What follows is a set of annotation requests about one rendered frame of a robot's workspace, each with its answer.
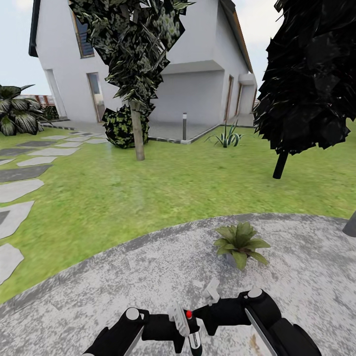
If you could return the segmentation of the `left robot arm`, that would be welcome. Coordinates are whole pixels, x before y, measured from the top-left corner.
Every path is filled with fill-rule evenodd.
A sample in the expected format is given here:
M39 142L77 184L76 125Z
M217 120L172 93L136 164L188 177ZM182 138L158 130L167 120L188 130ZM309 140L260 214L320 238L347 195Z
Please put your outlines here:
M144 319L140 317L144 314ZM128 308L110 329L105 327L83 356L130 356L139 342L173 341L176 354L181 354L185 338L199 331L200 326L188 324L185 310L176 302L169 314Z

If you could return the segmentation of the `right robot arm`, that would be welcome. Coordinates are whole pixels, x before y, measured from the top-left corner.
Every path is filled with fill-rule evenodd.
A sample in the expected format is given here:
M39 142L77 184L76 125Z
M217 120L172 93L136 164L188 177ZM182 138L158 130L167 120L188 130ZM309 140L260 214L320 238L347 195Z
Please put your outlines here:
M261 288L240 292L237 298L222 299L216 291L219 280L213 277L203 292L207 306L195 309L209 336L218 326L253 325L272 356L322 356L310 335L299 325L281 317L275 301Z

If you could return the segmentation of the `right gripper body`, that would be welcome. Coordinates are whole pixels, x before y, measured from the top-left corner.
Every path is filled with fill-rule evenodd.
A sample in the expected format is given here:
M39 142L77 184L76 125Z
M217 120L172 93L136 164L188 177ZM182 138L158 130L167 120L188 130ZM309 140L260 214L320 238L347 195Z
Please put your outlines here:
M228 309L229 300L229 298L219 298L217 303L206 306L201 318L209 336L215 335L218 326L234 325Z

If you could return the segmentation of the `insectifuge atomizer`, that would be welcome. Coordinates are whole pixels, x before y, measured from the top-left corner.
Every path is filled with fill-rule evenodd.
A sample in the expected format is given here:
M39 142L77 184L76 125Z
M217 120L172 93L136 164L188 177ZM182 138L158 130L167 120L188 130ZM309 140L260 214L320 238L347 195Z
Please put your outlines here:
M186 319L188 324L197 325L196 318L194 317L191 311L186 311ZM201 356L202 355L202 345L200 340L199 331L195 333L191 333L188 336L189 344L191 348L191 352L193 356Z

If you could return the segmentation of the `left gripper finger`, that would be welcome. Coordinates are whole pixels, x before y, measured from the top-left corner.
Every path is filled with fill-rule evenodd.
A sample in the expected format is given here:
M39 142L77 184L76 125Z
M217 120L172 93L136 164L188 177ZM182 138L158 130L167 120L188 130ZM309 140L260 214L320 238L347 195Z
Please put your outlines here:
M191 325L191 324L189 324L188 327L189 327L190 334L199 331L199 328L200 328L200 326L198 326L198 325Z

